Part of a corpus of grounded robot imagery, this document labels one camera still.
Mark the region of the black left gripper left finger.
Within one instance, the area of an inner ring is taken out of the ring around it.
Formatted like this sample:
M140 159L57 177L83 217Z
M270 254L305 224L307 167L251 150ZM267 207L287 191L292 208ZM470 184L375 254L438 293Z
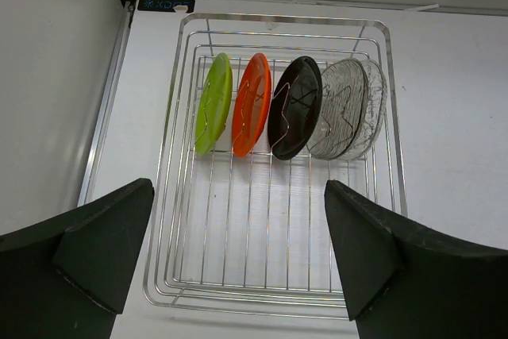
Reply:
M1 237L3 338L108 338L122 314L154 189L139 178Z

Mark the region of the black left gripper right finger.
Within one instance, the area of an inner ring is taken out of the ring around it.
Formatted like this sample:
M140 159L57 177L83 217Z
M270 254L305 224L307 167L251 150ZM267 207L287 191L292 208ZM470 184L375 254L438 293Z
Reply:
M324 197L348 317L360 337L506 337L506 250L430 229L337 180Z

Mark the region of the clear textured glass plate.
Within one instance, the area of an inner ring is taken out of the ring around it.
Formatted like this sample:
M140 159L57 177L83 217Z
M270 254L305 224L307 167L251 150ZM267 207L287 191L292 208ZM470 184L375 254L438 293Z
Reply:
M357 59L341 60L321 73L321 111L309 153L322 160L345 154L357 138L366 107L367 75Z

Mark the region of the black plate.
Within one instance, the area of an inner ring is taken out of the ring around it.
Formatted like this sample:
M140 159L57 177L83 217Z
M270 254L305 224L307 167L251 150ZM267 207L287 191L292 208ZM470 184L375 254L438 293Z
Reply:
M271 100L267 137L272 154L290 160L302 151L318 123L322 104L321 72L310 56L293 60Z

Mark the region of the green plate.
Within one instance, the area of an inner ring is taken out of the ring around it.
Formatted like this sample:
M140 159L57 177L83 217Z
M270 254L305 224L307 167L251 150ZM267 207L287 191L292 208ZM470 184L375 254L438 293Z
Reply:
M229 57L219 53L206 76L198 106L194 146L199 156L207 154L226 127L233 93Z

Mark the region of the orange plate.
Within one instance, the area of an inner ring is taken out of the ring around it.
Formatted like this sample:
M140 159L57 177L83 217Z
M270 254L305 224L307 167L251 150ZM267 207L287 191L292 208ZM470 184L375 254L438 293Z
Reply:
M231 136L235 156L247 156L260 139L271 104L271 88L267 58L258 52L249 60L237 91Z

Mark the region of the black XDOF label sticker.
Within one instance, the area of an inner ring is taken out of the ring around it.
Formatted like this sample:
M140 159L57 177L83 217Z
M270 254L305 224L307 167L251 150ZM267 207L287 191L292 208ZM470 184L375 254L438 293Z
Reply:
M193 13L195 0L138 0L139 11L160 13Z

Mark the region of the aluminium table edge rail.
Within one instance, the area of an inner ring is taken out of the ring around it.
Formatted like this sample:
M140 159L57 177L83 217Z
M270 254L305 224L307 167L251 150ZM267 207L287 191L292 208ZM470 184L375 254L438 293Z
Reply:
M117 31L77 206L87 204L93 197L98 167L102 158L102 151L129 37L129 20L132 16L132 11L133 6L130 2L127 2L123 9L121 23Z

